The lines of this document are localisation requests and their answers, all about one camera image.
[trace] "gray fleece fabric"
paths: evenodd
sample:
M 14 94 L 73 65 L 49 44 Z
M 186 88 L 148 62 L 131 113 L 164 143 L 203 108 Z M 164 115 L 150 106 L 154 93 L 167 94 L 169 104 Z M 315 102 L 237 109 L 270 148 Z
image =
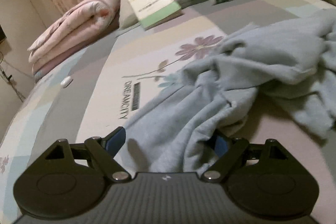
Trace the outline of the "gray fleece fabric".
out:
M 216 128 L 229 136 L 243 126 L 258 92 L 324 138 L 336 117 L 335 22 L 336 9 L 321 10 L 225 38 L 130 118 L 123 167 L 203 173 L 218 159 L 205 142 Z

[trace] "white earbud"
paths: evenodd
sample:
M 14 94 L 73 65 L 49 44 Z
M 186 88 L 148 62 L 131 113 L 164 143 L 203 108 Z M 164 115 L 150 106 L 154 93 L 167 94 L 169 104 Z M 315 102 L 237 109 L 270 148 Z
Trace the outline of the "white earbud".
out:
M 65 89 L 68 85 L 70 85 L 70 83 L 72 82 L 72 80 L 73 79 L 71 78 L 71 76 L 65 77 L 63 79 L 63 81 L 61 82 L 61 87 Z

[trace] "bed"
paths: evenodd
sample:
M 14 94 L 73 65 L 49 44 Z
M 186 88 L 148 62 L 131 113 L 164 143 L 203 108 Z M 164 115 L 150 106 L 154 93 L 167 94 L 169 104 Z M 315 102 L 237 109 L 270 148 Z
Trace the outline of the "bed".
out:
M 105 136 L 174 82 L 170 74 L 194 59 L 180 60 L 176 55 L 180 46 L 193 44 L 196 38 L 218 40 L 250 22 L 267 26 L 325 8 L 334 6 L 321 0 L 233 0 L 215 6 L 203 2 L 148 31 L 137 24 L 114 31 L 77 52 L 37 83 L 1 143 L 0 222 L 12 223 L 21 214 L 12 194 L 13 184 L 54 141 L 66 138 L 78 143 Z M 60 82 L 68 75 L 73 82 L 63 89 Z M 138 101 L 125 97 L 124 91 L 134 85 L 138 87 Z M 279 140 L 319 183 L 313 218 L 321 224 L 336 223 L 336 166 L 329 149 L 321 149 L 263 96 L 236 136 L 254 143 Z M 330 135 L 324 147 L 335 144 L 335 136 Z

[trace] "book cover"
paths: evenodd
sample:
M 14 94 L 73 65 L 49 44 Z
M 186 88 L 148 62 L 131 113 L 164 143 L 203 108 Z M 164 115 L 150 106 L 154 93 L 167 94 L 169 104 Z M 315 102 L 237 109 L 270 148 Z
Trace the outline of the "book cover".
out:
M 128 0 L 139 22 L 148 30 L 182 14 L 174 0 Z

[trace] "metal screw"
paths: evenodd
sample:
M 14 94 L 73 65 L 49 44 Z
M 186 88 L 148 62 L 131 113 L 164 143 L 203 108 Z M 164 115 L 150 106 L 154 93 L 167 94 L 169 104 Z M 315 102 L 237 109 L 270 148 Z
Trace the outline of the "metal screw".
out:
M 233 138 L 232 142 L 235 144 L 237 141 L 240 141 L 242 138 Z
M 168 180 L 171 179 L 171 176 L 170 176 L 170 175 L 165 175 L 164 177 L 162 177 L 162 179 L 163 179 L 164 181 L 168 181 Z
M 217 171 L 207 171 L 204 173 L 204 177 L 209 180 L 219 179 L 221 177 L 221 173 Z
M 120 172 L 115 172 L 112 175 L 112 178 L 115 180 L 126 180 L 128 179 L 129 175 L 124 172 L 124 171 L 120 171 Z

